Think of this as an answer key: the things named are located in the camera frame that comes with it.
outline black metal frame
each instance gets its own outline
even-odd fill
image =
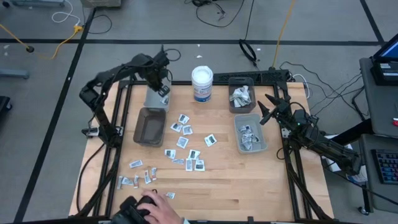
[[[271,86],[274,89],[274,96],[275,97],[280,97],[279,96],[279,89],[282,90],[283,92],[283,97],[285,98],[286,96],[289,95],[288,90],[287,90],[287,84],[286,80],[275,80],[273,82],[264,82],[266,78],[260,77],[260,75],[256,75],[258,73],[254,72],[253,74],[250,74],[249,76],[253,78],[254,80],[254,85],[255,86]],[[173,81],[173,85],[191,85],[191,81]],[[127,120],[127,114],[128,114],[128,106],[131,98],[131,90],[133,85],[146,85],[145,81],[134,81],[134,82],[129,82],[129,81],[120,81],[119,86],[118,86],[118,92],[116,94],[116,101],[115,101],[115,106],[114,106],[114,111],[113,111],[113,116],[112,116],[112,124],[116,125],[117,123],[117,117],[118,117],[118,111],[119,111],[119,105],[121,103],[121,95],[123,93],[124,87],[127,86],[127,93],[126,93],[126,99],[124,102],[124,109],[123,109],[123,114],[122,114],[122,121],[120,127],[124,128],[126,125],[126,120]],[[214,76],[214,81],[213,85],[228,85],[228,78],[226,78],[223,74],[220,74],[218,76],[215,74]],[[288,170],[288,165],[291,164],[290,156],[289,156],[289,147],[287,145],[287,142],[282,140],[283,148],[284,148],[284,156],[285,156],[285,165],[286,169]],[[106,152],[104,155],[104,161],[103,161],[103,166],[101,169],[101,175],[99,178],[99,184],[102,183],[104,180],[104,177],[108,171],[108,164],[110,160],[110,154],[111,154],[111,148],[107,147]],[[118,156],[120,157],[121,154],[121,147],[116,148],[116,154],[115,157]],[[298,171],[298,179],[299,181],[303,184],[304,188],[305,186],[305,177],[303,173],[303,166],[302,166],[302,160],[300,157],[299,152],[294,152],[295,155],[295,161],[296,161],[296,166],[297,166],[297,171]],[[113,195],[114,195],[114,188],[116,185],[116,178],[117,175],[115,174],[110,186],[109,186],[109,192],[108,192],[108,199],[106,202],[106,208],[105,208],[105,216],[110,217],[111,216],[111,211],[112,211],[112,202],[113,202]],[[297,201],[297,193],[295,190],[295,184],[292,178],[288,175],[288,183],[289,183],[289,191],[290,191],[290,199],[292,201],[292,210],[293,210],[293,216],[294,220],[296,222],[299,222],[302,219],[300,218],[300,210],[299,210],[299,203]],[[101,198],[99,198],[98,202],[95,205],[95,209],[93,211],[93,215],[99,215],[99,210],[100,210],[100,204],[101,204]],[[305,211],[305,219],[304,220],[311,220],[312,219],[312,211],[309,206],[309,202],[303,195],[303,207]],[[241,222],[223,222],[223,223],[241,223]]]

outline wooden table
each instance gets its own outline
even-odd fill
[[[106,100],[105,111],[109,118],[112,115],[117,86],[117,83],[113,85]],[[288,87],[291,101],[301,103],[309,111],[302,83],[288,83]],[[162,147],[142,147],[132,140],[132,136],[139,110],[143,107],[146,88],[145,85],[135,85],[132,88],[118,172],[118,176],[131,179],[136,174],[139,175],[140,186],[139,189],[134,189],[133,186],[123,185],[121,190],[115,190],[113,213],[119,210],[119,205],[128,196],[140,198],[143,188],[147,188],[157,189],[163,194],[175,192],[175,198],[169,199],[169,202],[181,217],[189,220],[244,221],[248,216],[253,216],[255,221],[294,220],[285,162],[278,160],[275,155],[282,147],[282,141],[279,126],[274,119],[270,119],[262,127],[268,150],[258,154],[240,154],[235,140],[234,114],[228,110],[228,86],[214,86],[211,101],[205,104],[194,102],[192,86],[173,86]],[[256,86],[255,91],[257,100],[268,108],[274,107],[264,96],[265,93],[273,95],[272,87]],[[121,112],[125,94],[122,96]],[[181,113],[190,117],[188,124],[192,125],[194,132],[188,136],[189,143],[185,149],[176,146],[177,139],[182,134],[169,128],[172,123],[177,122]],[[261,114],[261,111],[257,106],[252,113]],[[204,142],[204,137],[209,134],[214,134],[218,141],[211,147],[207,147]],[[98,138],[88,140],[82,165],[101,143]],[[164,156],[164,149],[176,149],[176,158],[184,159],[188,157],[190,149],[201,151],[200,158],[205,160],[206,171],[186,172],[185,165],[173,164]],[[306,149],[302,149],[300,153],[307,189],[325,213],[333,217],[319,155]],[[81,207],[97,188],[103,154],[104,150],[89,163],[83,175]],[[138,159],[142,159],[144,165],[130,169],[129,163]],[[144,171],[151,167],[157,167],[157,180],[146,185]],[[298,190],[297,192],[301,217],[305,217],[302,197]],[[100,214],[104,213],[107,194],[106,189]],[[75,201],[76,193],[70,214],[76,213]]]

